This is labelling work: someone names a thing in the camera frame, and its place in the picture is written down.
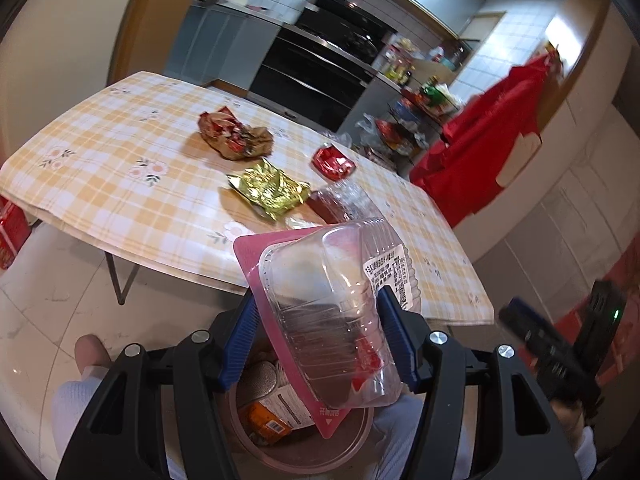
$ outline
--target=silver bolt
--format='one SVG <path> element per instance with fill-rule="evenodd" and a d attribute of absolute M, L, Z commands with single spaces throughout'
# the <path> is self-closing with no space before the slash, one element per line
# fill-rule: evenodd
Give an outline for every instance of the silver bolt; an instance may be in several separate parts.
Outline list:
<path fill-rule="evenodd" d="M 498 346 L 498 354 L 508 359 L 510 357 L 513 357 L 515 355 L 515 352 L 513 351 L 513 348 L 510 347 L 509 345 L 500 345 Z"/>
<path fill-rule="evenodd" d="M 126 355 L 127 357 L 135 357 L 140 353 L 141 350 L 142 348 L 140 348 L 140 345 L 138 343 L 133 343 L 128 345 L 124 349 L 124 355 Z"/>
<path fill-rule="evenodd" d="M 429 334 L 429 339 L 432 343 L 436 343 L 436 345 L 444 345 L 449 337 L 447 337 L 447 334 L 444 332 L 431 332 Z"/>
<path fill-rule="evenodd" d="M 194 343 L 206 343 L 209 340 L 209 332 L 206 330 L 196 330 L 191 334 L 191 340 Z"/>

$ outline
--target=tiled floor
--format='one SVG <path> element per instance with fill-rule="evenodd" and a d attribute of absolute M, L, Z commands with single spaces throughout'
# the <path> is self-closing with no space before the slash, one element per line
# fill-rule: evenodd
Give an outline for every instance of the tiled floor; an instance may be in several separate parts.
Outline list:
<path fill-rule="evenodd" d="M 130 263 L 116 258 L 122 276 Z M 79 379 L 79 336 L 95 333 L 112 357 L 129 342 L 163 348 L 206 328 L 240 297 L 140 269 L 124 306 L 100 250 L 40 225 L 0 276 L 0 412 L 49 479 L 60 459 L 50 427 L 57 387 Z"/>

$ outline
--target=checkered tablecloth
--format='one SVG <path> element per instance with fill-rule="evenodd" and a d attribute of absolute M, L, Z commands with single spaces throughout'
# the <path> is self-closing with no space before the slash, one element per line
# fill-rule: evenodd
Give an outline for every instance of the checkered tablecloth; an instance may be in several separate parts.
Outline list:
<path fill-rule="evenodd" d="M 253 162 L 225 160 L 196 120 L 229 106 L 274 134 L 269 161 L 318 188 L 310 160 L 325 138 L 223 92 L 140 72 L 62 114 L 0 170 L 0 193 L 60 230 L 135 263 L 192 282 L 241 292 L 232 249 L 239 235 L 285 228 L 256 216 L 227 173 Z M 353 178 L 394 226 L 414 262 L 422 314 L 452 324 L 492 322 L 494 310 L 458 240 L 429 197 L 350 152 Z M 299 206 L 290 215 L 322 222 Z"/>

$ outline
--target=red foil package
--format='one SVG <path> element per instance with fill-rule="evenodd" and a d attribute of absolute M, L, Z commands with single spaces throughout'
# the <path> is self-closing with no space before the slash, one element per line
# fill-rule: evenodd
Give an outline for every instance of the red foil package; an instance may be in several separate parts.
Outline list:
<path fill-rule="evenodd" d="M 24 212 L 17 205 L 2 199 L 0 212 L 0 269 L 7 270 L 18 251 L 31 234 Z"/>
<path fill-rule="evenodd" d="M 340 180 L 356 169 L 356 163 L 342 154 L 330 142 L 322 145 L 312 159 L 313 165 L 330 180 Z"/>

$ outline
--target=crumpled gold wrapper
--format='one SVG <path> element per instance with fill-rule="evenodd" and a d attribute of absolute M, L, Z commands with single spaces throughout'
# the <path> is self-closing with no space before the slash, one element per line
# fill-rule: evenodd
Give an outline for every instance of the crumpled gold wrapper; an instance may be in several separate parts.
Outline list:
<path fill-rule="evenodd" d="M 226 177 L 233 189 L 274 220 L 304 203 L 311 194 L 308 183 L 296 182 L 264 158 L 241 174 Z"/>

